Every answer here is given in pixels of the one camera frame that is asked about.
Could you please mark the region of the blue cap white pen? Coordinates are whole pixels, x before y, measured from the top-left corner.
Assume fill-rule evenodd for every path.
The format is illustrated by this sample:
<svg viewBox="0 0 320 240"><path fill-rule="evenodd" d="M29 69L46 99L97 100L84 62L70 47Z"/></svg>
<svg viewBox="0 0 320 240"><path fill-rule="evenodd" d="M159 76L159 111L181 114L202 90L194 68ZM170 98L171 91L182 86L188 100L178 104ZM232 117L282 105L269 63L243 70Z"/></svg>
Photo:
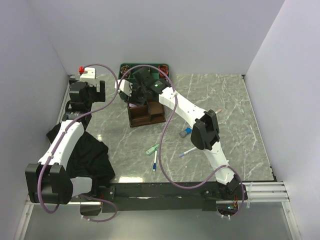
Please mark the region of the blue cap white pen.
<svg viewBox="0 0 320 240"><path fill-rule="evenodd" d="M157 169L157 159L158 159L158 150L154 151L154 160L153 160L153 166L152 171L155 172Z"/></svg>

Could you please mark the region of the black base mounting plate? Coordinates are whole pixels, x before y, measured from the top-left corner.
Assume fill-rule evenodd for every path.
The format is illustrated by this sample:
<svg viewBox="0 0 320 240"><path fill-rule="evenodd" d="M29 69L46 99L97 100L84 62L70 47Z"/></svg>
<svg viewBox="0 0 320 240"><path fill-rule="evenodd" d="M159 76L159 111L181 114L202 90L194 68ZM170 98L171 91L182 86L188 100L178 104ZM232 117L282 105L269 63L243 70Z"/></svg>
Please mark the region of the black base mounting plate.
<svg viewBox="0 0 320 240"><path fill-rule="evenodd" d="M84 216L118 211L193 210L216 211L222 208L235 212L237 204L248 199L246 187L226 186L216 181L192 189L192 182L182 183L184 188L169 182L113 183L100 187L93 200L84 196L73 197Z"/></svg>

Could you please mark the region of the green compartment tray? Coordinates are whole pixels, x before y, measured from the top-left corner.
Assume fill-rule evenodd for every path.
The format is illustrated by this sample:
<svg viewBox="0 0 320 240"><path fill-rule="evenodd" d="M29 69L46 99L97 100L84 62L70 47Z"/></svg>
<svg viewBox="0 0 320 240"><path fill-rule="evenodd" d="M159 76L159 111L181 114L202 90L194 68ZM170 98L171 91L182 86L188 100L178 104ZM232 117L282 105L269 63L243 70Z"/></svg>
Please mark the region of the green compartment tray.
<svg viewBox="0 0 320 240"><path fill-rule="evenodd" d="M120 69L124 65L129 65L129 76L121 76ZM158 101L159 95L163 93L163 90L170 87L171 84L166 79L170 76L161 72L159 65L167 65L164 63L123 63L120 65L118 78L123 78L129 81L133 85L145 85L147 88L147 101ZM131 97L126 96L124 93L119 93L120 98L126 103L131 103Z"/></svg>

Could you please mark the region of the aluminium rail frame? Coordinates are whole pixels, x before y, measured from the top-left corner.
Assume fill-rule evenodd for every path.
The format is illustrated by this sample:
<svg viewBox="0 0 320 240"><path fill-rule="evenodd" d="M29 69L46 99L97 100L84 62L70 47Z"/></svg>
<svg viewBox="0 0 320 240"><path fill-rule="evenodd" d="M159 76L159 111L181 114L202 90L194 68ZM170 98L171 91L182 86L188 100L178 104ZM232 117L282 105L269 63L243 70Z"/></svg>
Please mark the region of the aluminium rail frame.
<svg viewBox="0 0 320 240"><path fill-rule="evenodd" d="M27 240L290 240L289 196L272 171L240 74L177 74L177 91L203 109L222 109L218 115L221 145L230 165L245 180L249 196L234 218L200 209L119 211L102 223L80 216L78 204L45 213L29 205ZM118 183L148 183L161 187L165 175L152 173L146 150L160 139L164 124L131 128L125 103L116 98L93 115L88 131L109 147Z"/></svg>

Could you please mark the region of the blue grey glue stick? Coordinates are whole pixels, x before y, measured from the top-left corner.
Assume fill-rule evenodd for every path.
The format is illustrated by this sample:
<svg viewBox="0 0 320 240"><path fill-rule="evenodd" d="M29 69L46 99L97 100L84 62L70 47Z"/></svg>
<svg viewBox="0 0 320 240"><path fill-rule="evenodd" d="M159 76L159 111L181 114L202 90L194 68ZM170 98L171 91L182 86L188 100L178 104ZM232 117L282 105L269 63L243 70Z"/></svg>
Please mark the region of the blue grey glue stick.
<svg viewBox="0 0 320 240"><path fill-rule="evenodd" d="M179 133L179 136L181 138L185 138L187 135L191 134L192 133L192 129L190 127L187 127L186 129L182 130L180 133Z"/></svg>

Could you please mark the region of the brown patterned rolled tie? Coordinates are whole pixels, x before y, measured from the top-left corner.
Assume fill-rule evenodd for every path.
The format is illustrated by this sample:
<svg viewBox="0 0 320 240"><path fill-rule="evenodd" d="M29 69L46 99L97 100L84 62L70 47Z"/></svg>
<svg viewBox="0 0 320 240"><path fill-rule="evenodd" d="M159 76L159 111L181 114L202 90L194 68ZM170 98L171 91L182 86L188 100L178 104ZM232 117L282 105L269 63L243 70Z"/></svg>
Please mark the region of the brown patterned rolled tie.
<svg viewBox="0 0 320 240"><path fill-rule="evenodd" d="M120 68L120 74L121 76L125 76L126 78L130 75L130 72L126 73L130 69L129 65L123 65Z"/></svg>

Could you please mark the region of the brown wooden desk organizer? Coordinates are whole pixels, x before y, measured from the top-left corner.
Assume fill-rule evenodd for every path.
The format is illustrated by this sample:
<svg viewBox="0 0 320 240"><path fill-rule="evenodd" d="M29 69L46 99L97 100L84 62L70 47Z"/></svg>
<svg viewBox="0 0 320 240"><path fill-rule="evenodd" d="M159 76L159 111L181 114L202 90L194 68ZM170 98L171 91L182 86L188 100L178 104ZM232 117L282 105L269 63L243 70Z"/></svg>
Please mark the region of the brown wooden desk organizer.
<svg viewBox="0 0 320 240"><path fill-rule="evenodd" d="M147 101L145 105L129 107L127 104L129 125L131 128L154 125L166 121L164 106L157 101Z"/></svg>

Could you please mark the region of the orange black rolled tie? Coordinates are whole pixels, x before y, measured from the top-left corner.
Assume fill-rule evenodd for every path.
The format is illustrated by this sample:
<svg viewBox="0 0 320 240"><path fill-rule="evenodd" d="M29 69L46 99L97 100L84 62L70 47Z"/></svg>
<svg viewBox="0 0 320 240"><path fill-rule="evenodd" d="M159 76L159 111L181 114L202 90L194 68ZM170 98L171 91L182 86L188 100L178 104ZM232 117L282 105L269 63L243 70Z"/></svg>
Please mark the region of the orange black rolled tie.
<svg viewBox="0 0 320 240"><path fill-rule="evenodd" d="M158 66L158 68L160 69L161 72L163 72L167 76L169 75L169 67L168 67L168 65L161 64L161 65Z"/></svg>

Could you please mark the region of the black cloth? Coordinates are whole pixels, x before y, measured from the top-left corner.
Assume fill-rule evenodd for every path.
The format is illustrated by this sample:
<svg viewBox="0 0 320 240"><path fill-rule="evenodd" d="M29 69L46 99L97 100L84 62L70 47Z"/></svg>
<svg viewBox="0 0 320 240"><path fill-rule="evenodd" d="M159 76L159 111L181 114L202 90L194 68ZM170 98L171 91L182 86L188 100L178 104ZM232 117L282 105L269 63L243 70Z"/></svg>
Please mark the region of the black cloth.
<svg viewBox="0 0 320 240"><path fill-rule="evenodd" d="M66 172L71 179L92 177L99 186L105 187L108 187L115 177L109 159L109 148L86 131L73 148Z"/></svg>

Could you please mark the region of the green highlighter on table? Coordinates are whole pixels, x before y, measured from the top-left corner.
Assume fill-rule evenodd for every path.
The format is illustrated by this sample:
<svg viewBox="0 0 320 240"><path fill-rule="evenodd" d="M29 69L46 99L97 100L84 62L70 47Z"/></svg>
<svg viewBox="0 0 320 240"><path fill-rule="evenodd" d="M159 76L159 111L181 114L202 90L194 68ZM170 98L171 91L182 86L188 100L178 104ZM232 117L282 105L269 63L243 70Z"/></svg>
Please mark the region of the green highlighter on table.
<svg viewBox="0 0 320 240"><path fill-rule="evenodd" d="M156 143L155 145L153 145L152 147L150 147L145 153L150 156L152 153L154 153L155 151L158 150L159 148L159 143Z"/></svg>

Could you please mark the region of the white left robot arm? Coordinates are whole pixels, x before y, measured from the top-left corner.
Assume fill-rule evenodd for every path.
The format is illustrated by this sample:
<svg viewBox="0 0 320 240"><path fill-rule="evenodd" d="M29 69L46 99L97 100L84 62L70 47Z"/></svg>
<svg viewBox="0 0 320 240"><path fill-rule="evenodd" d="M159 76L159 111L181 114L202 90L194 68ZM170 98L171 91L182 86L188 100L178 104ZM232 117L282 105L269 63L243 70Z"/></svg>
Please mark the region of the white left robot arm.
<svg viewBox="0 0 320 240"><path fill-rule="evenodd" d="M69 101L56 137L43 157L25 169L32 203L65 205L80 194L88 201L94 201L100 195L100 188L93 184L92 176L72 177L67 173L67 165L91 120L93 103L106 100L105 82L101 80L96 86L90 86L88 82L74 81L68 92Z"/></svg>

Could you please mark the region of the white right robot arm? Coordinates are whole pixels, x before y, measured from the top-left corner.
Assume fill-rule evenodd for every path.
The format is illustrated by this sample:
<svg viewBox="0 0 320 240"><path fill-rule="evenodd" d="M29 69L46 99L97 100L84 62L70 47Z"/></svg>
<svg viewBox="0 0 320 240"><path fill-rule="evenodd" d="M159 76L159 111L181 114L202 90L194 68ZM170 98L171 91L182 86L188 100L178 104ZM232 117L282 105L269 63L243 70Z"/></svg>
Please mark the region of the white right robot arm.
<svg viewBox="0 0 320 240"><path fill-rule="evenodd" d="M140 64L129 69L137 81L132 92L145 100L153 99L172 110L191 127L192 144L203 151L211 164L215 176L220 183L219 193L224 199L231 199L237 193L241 183L239 175L233 170L222 150L217 111L204 110L183 97L174 87L169 76L162 70L147 64Z"/></svg>

